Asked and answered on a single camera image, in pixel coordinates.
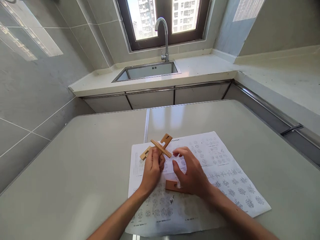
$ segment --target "gray table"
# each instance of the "gray table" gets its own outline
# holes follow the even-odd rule
[[[73,119],[0,196],[0,239],[86,239],[127,198],[132,144],[210,131],[271,205],[261,224],[280,239],[320,238],[319,170],[241,103],[224,100]],[[185,238],[236,236],[220,228],[166,239]]]

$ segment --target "forearm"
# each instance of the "forearm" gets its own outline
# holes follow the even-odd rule
[[[149,193],[138,189],[87,240],[120,239],[128,223]]]
[[[246,239],[278,239],[260,223],[238,208],[219,189],[212,186],[205,199]]]

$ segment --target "left hand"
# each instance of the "left hand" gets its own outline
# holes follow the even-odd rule
[[[143,194],[150,195],[159,182],[166,160],[163,154],[159,155],[159,150],[156,147],[152,147],[150,148],[145,161],[139,190],[142,191]]]

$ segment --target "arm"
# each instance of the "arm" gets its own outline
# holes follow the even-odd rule
[[[158,184],[164,162],[158,149],[150,148],[140,187],[87,240],[120,239],[134,214]]]
[[[275,235],[265,229],[260,223],[238,208],[218,188],[211,185],[202,167],[187,147],[177,148],[173,151],[174,156],[184,156],[187,164],[187,172],[183,174],[176,161],[172,161],[173,170],[177,175],[181,186],[188,192],[202,198],[210,206],[215,207],[221,215],[228,220],[232,226],[245,239],[278,239]]]

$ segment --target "hand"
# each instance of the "hand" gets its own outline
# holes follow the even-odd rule
[[[163,154],[159,156],[159,150],[156,147],[150,148],[144,164],[142,182],[139,190],[142,193],[150,195],[159,182],[161,172],[166,161]]]
[[[200,198],[208,197],[211,188],[214,186],[210,184],[206,174],[202,170],[199,160],[192,154],[190,149],[188,147],[177,148],[173,151],[173,155],[175,157],[178,155],[179,157],[184,156],[187,164],[187,172],[183,174],[178,163],[172,160],[173,171],[177,175],[181,187]]]

